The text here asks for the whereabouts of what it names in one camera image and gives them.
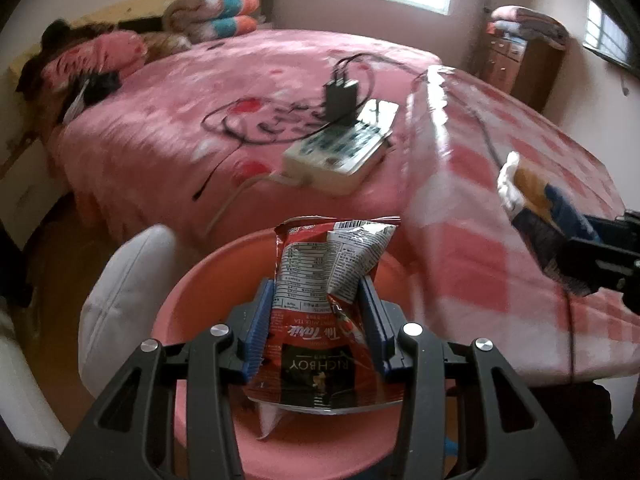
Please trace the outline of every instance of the metal screw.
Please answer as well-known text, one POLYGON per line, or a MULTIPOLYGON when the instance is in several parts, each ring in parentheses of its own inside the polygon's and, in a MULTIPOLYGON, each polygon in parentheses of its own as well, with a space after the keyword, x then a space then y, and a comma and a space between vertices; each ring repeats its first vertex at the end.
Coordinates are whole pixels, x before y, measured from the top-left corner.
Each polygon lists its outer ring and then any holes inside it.
POLYGON ((476 346, 483 352, 488 352, 489 350, 493 349, 494 342, 485 337, 481 337, 480 339, 476 339, 476 346))
POLYGON ((402 330, 404 331, 405 334, 412 335, 412 336, 417 336, 422 333, 422 327, 417 323, 406 323, 402 327, 402 330))
POLYGON ((212 326, 209 329, 209 332, 211 332, 211 335, 217 335, 217 336, 227 335, 229 333, 229 327, 224 323, 219 323, 217 325, 212 326))
POLYGON ((147 339, 146 341, 140 343, 140 349, 143 352, 147 353, 153 352, 158 349, 158 341, 156 341, 155 339, 147 339))

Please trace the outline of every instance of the white chair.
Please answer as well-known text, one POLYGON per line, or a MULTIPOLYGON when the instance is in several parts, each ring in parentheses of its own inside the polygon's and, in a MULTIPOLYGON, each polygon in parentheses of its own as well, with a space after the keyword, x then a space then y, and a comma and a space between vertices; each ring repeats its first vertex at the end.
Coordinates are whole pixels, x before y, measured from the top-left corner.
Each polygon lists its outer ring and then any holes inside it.
POLYGON ((62 452, 69 435, 42 395, 0 301, 0 416, 21 444, 62 452))
POLYGON ((199 260, 163 225, 135 236, 111 257, 80 315, 78 371, 94 397, 149 337, 169 292, 199 260))

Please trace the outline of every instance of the headboard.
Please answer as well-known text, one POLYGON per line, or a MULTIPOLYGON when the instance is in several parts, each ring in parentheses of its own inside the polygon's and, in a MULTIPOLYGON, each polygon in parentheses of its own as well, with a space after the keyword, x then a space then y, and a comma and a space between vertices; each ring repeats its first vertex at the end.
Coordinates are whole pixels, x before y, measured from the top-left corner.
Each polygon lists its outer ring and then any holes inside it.
MULTIPOLYGON (((124 0, 73 20, 71 25, 79 27, 90 22, 117 23, 147 16, 161 16, 172 1, 174 0, 124 0)), ((24 64, 39 51, 40 43, 35 43, 9 63, 9 73, 14 86, 18 84, 24 64)))

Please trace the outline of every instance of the power cord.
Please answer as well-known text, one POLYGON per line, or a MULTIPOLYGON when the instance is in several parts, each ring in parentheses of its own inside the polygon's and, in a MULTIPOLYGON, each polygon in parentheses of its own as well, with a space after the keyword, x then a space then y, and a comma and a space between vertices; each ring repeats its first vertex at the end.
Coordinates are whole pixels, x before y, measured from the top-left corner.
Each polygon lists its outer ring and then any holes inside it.
MULTIPOLYGON (((382 56, 380 54, 375 54, 373 52, 359 52, 357 54, 353 54, 352 56, 348 56, 348 57, 343 57, 342 59, 338 60, 335 65, 334 65, 334 70, 333 70, 333 79, 334 82, 337 82, 338 80, 342 79, 344 81, 347 81, 348 79, 348 65, 356 60, 359 59, 373 59, 379 62, 384 62, 387 63, 389 65, 393 65, 395 67, 400 68, 401 70, 409 73, 410 75, 414 76, 414 80, 424 80, 424 77, 427 75, 427 71, 424 72, 418 72, 417 70, 413 69, 412 67, 410 67, 409 65, 407 65, 406 63, 402 63, 400 61, 396 61, 395 59, 392 59, 390 57, 387 56, 382 56)), ((364 69, 367 72, 367 78, 369 80, 369 88, 367 89, 367 94, 366 96, 356 104, 355 106, 355 111, 357 112, 358 110, 360 110, 373 96, 373 91, 374 88, 376 86, 376 75, 375 72, 373 72, 372 68, 368 65, 364 66, 364 69)), ((488 130, 486 128, 486 125, 484 123, 484 121, 482 120, 482 118, 480 117, 480 115, 473 110, 472 108, 470 108, 462 99, 460 99, 459 97, 457 97, 455 94, 449 92, 447 93, 447 95, 453 97, 453 99, 457 102, 459 102, 465 109, 466 113, 470 114, 472 117, 474 117, 476 119, 476 121, 478 122, 478 124, 481 127, 482 130, 482 135, 484 137, 484 142, 486 143, 487 149, 489 151, 489 154, 491 155, 491 158, 494 161, 494 164, 496 165, 496 167, 498 168, 498 170, 500 170, 500 168, 503 165, 503 162, 500 160, 500 157, 498 156, 497 150, 495 149, 495 146, 491 140, 491 137, 488 133, 488 130)), ((212 112, 209 112, 207 115, 205 115, 201 121, 201 125, 202 127, 208 131, 208 132, 213 132, 214 130, 211 129, 209 127, 209 125, 207 124, 207 120, 215 115, 216 113, 221 112, 222 110, 225 110, 226 108, 229 108, 230 106, 232 106, 233 104, 238 104, 239 102, 242 101, 246 101, 247 97, 244 97, 240 100, 236 100, 234 102, 228 103, 226 105, 223 105, 219 108, 217 108, 216 110, 213 110, 212 112)), ((272 100, 270 98, 257 98, 260 101, 265 101, 267 100, 268 102, 272 102, 274 104, 280 104, 282 105, 282 102, 278 102, 276 100, 272 100)), ((308 109, 307 108, 300 108, 300 105, 297 105, 298 107, 296 107, 296 105, 294 105, 292 107, 292 109, 290 109, 290 111, 293 111, 295 109, 308 109)), ((308 134, 304 134, 300 137, 297 137, 295 139, 270 139, 270 140, 253 140, 253 139, 249 139, 246 136, 240 135, 238 134, 234 129, 232 129, 227 121, 227 117, 222 119, 222 126, 225 130, 225 134, 227 134, 228 136, 237 139, 239 141, 239 146, 236 147, 235 150, 239 149, 241 146, 243 146, 244 144, 248 144, 248 145, 253 145, 253 146, 265 146, 268 144, 285 144, 285 143, 290 143, 293 141, 297 141, 297 140, 303 140, 303 139, 307 139, 311 136, 314 136, 315 134, 318 134, 326 129, 328 129, 331 126, 334 126, 336 124, 339 124, 341 120, 345 119, 346 117, 348 117, 349 115, 353 114, 354 110, 347 110, 345 113, 341 114, 339 117, 335 118, 332 121, 329 121, 327 123, 325 123, 323 126, 313 130, 312 132, 309 132, 308 134)), ((223 159, 221 162, 219 162, 216 167, 210 172, 210 174, 208 175, 208 177, 206 178, 206 180, 204 181, 203 186, 196 192, 194 193, 192 199, 194 202, 196 202, 197 200, 200 199, 200 197, 202 196, 202 193, 204 192, 204 189, 207 187, 207 184, 210 182, 213 173, 219 168, 220 164, 222 164, 222 162, 224 162, 225 159, 223 159)), ((305 182, 300 182, 297 181, 295 179, 290 179, 284 175, 281 175, 279 173, 268 173, 268 174, 260 174, 260 175, 256 175, 256 176, 252 176, 251 178, 245 180, 226 200, 226 202, 220 207, 220 209, 217 211, 216 215, 212 218, 211 222, 209 222, 209 224, 207 225, 207 229, 206 229, 206 234, 208 235, 211 230, 213 229, 213 227, 216 225, 216 223, 220 220, 220 218, 222 217, 222 215, 226 212, 226 210, 229 208, 229 206, 231 206, 231 204, 236 200, 236 198, 238 198, 238 196, 246 189, 248 189, 249 187, 251 187, 253 184, 255 184, 256 182, 260 182, 261 180, 271 180, 272 182, 277 182, 279 184, 283 184, 286 186, 304 186, 306 183, 305 182)))

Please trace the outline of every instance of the snack bag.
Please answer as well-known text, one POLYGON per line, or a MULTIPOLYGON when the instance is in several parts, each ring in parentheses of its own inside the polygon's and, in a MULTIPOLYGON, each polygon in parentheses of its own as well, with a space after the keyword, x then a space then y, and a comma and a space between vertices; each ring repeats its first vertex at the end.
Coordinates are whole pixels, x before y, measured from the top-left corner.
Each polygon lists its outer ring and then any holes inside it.
POLYGON ((399 224, 293 218, 276 228, 276 291, 262 366, 245 393, 309 413, 349 413, 402 399, 374 370, 356 306, 399 224))
POLYGON ((581 214, 555 186, 539 177, 511 152, 498 176, 498 195, 502 208, 540 270, 577 296, 598 290, 583 280, 563 274, 556 261, 562 245, 570 238, 599 242, 600 237, 581 214))

